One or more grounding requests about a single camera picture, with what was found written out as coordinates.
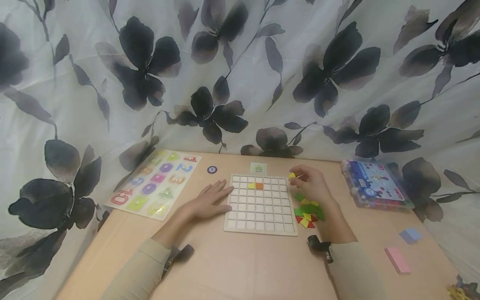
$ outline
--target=small card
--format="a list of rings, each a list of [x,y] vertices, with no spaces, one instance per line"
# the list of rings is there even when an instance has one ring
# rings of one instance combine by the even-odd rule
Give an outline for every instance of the small card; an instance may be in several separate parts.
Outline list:
[[[250,173],[254,175],[267,175],[267,164],[250,163]]]

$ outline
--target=blue block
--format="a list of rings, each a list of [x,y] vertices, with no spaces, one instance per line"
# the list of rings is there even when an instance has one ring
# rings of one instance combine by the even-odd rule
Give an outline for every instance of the blue block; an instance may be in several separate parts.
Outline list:
[[[413,244],[421,239],[421,235],[414,228],[407,228],[400,232],[400,236],[407,242],[407,244]]]

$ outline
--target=plastic storage box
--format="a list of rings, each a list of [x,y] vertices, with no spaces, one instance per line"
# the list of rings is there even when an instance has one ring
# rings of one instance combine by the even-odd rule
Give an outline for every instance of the plastic storage box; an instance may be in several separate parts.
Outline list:
[[[340,165],[357,207],[390,211],[415,208],[387,166],[354,160]]]

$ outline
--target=hand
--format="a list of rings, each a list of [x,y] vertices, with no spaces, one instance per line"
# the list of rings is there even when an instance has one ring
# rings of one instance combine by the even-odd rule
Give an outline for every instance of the hand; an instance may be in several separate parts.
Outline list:
[[[189,217],[210,218],[232,210],[230,205],[218,205],[233,190],[233,186],[224,189],[226,180],[207,185],[198,197],[185,203],[180,210]]]
[[[307,200],[317,201],[320,204],[336,204],[325,182],[324,175],[317,169],[306,165],[295,166],[290,169],[299,178],[290,178],[290,185],[295,185]]]

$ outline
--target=left hand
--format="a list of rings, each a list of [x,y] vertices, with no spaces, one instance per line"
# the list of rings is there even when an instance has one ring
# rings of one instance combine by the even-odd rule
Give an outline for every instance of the left hand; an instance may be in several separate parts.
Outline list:
[[[210,218],[232,210],[230,205],[218,204],[233,190],[233,186],[224,189],[227,181],[217,181],[207,185],[198,196],[185,203],[180,210],[188,217]]]

